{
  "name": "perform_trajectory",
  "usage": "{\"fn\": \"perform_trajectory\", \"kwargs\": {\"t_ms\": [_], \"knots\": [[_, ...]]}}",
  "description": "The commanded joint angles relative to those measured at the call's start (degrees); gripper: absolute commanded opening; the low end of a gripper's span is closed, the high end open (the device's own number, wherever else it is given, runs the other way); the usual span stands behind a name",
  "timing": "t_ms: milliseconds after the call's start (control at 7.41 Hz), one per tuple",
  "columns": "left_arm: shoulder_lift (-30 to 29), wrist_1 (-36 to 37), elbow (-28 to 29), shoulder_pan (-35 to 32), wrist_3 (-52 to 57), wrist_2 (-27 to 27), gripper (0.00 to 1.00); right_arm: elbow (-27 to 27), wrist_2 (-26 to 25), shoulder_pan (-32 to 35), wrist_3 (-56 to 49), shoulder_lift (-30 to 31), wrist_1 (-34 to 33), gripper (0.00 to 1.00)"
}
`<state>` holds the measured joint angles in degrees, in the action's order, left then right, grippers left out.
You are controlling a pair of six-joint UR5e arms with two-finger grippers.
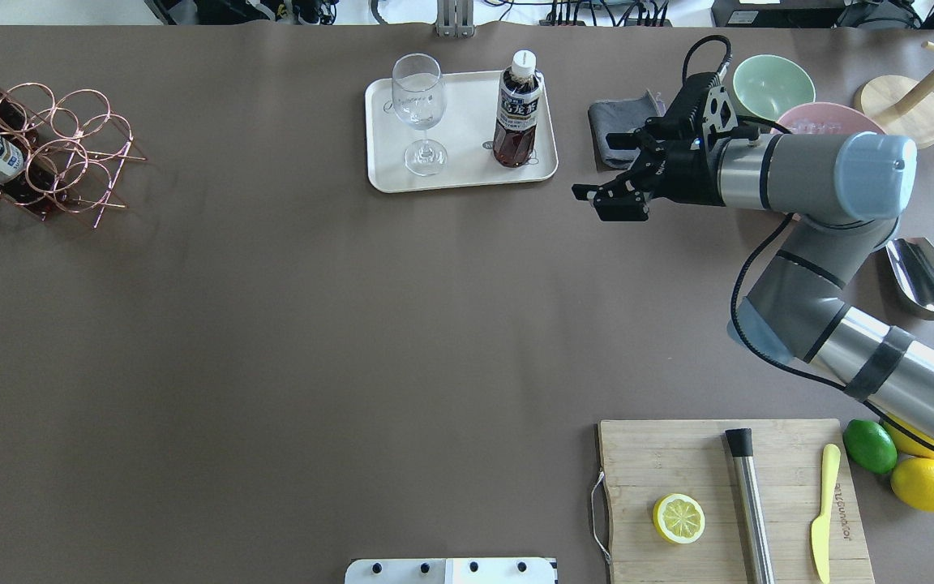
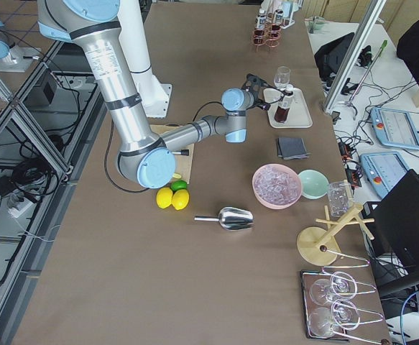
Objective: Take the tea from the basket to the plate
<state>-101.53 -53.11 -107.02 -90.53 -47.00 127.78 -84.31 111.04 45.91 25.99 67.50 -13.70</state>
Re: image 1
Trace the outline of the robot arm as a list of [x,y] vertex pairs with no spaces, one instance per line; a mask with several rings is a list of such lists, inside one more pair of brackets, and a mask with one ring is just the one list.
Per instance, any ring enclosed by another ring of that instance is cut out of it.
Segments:
[[918,167],[914,140],[763,134],[734,122],[678,140],[653,128],[612,140],[638,149],[630,170],[572,188],[602,221],[645,221],[659,197],[798,215],[756,284],[731,300],[736,336],[783,370],[793,359],[814,363],[830,387],[934,440],[934,350],[842,297],[898,230]]

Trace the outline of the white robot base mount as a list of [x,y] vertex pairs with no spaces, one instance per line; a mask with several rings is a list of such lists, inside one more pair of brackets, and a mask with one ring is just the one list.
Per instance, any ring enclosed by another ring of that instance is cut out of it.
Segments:
[[559,583],[555,559],[482,556],[359,559],[345,583]]

